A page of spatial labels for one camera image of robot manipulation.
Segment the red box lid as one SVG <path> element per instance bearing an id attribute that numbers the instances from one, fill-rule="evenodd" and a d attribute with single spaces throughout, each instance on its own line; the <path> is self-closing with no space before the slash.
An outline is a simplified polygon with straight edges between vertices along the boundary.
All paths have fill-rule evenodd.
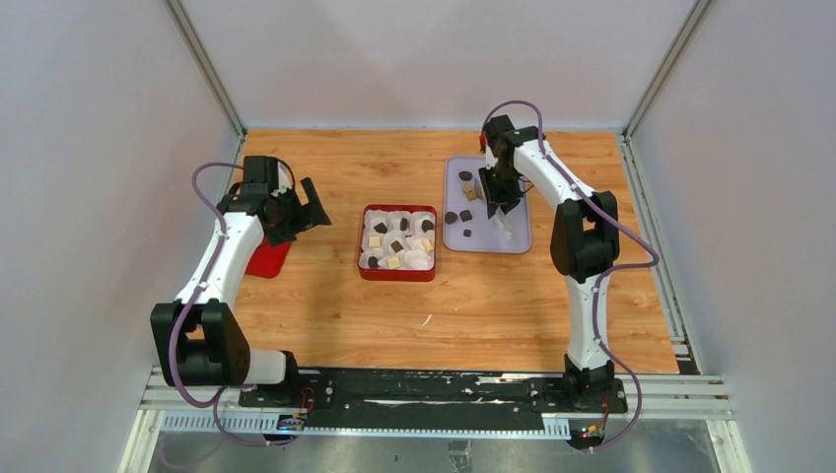
<path id="1" fill-rule="evenodd" d="M 279 275 L 292 244 L 288 242 L 271 245 L 265 237 L 253 252 L 244 273 L 263 279 Z"/>

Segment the steel tongs with grey handle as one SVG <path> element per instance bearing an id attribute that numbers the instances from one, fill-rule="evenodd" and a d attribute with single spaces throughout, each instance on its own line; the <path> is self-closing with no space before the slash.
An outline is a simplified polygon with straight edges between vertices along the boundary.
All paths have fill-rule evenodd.
<path id="1" fill-rule="evenodd" d="M 505 241 L 511 241 L 513 238 L 513 232 L 508 222 L 507 215 L 502 210 L 499 204 L 494 204 L 490 202 L 490 199 L 487 195 L 487 187 L 484 183 L 484 179 L 482 177 L 477 177 L 475 179 L 474 187 L 477 196 L 485 204 L 486 211 L 490 212 L 491 210 L 493 210 L 493 213 L 488 217 L 488 221 L 494 225 L 498 234 Z"/>

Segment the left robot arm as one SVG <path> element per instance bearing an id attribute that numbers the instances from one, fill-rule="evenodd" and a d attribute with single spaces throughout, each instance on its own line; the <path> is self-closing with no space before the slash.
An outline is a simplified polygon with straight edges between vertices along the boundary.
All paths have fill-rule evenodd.
<path id="1" fill-rule="evenodd" d="M 313 181 L 297 180 L 279 158 L 244 157 L 237 166 L 241 180 L 219 202 L 198 183 L 210 167 L 199 166 L 191 177 L 193 192 L 214 217 L 208 245 L 174 300 L 156 304 L 150 315 L 165 382 L 197 408 L 212 407 L 220 397 L 199 400 L 189 391 L 195 386 L 260 388 L 275 405 L 292 406 L 306 392 L 295 356 L 251 347 L 234 317 L 236 297 L 261 245 L 292 242 L 331 221 Z"/>

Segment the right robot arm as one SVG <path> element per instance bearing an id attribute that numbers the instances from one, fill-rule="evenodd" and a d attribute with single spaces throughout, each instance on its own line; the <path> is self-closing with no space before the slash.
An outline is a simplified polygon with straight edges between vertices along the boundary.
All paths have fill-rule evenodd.
<path id="1" fill-rule="evenodd" d="M 562 391 L 576 411 L 588 411 L 611 389 L 614 363 L 600 348 L 605 337 L 594 314 L 606 306 L 597 277 L 620 254 L 617 200 L 583 183 L 556 157 L 535 126 L 518 128 L 509 116 L 489 118 L 482 126 L 479 171 L 487 216 L 500 220 L 523 200 L 523 184 L 538 190 L 554 211 L 550 257 L 564 277 L 569 296 L 570 345 L 564 358 Z"/>

